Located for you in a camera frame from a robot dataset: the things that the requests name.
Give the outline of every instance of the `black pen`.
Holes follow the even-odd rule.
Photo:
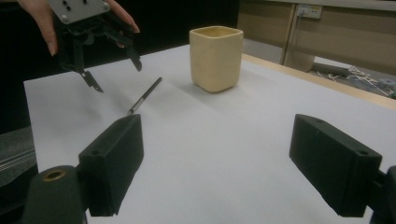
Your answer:
[[[162,77],[159,77],[154,84],[152,84],[152,86],[150,86],[150,88],[148,88],[148,90],[142,95],[142,97],[140,97],[140,99],[131,107],[131,109],[129,109],[128,111],[128,115],[132,115],[137,108],[139,108],[139,106],[146,100],[146,98],[148,98],[149,94],[154,90],[154,88],[156,88],[158,86],[158,84],[163,80]]]

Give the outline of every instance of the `electrical socket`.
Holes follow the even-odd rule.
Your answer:
[[[299,4],[297,6],[297,16],[302,16],[312,19],[320,19],[322,12],[322,6],[312,6]]]

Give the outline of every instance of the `white table surface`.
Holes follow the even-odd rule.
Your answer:
[[[145,158],[114,217],[91,224],[369,223],[343,218],[322,200],[289,158],[295,114],[324,119],[395,165],[396,110],[242,62],[238,84],[220,93],[191,82],[189,47],[89,68],[105,93],[76,73],[29,80],[40,171],[78,164],[78,153],[158,78],[138,109]]]

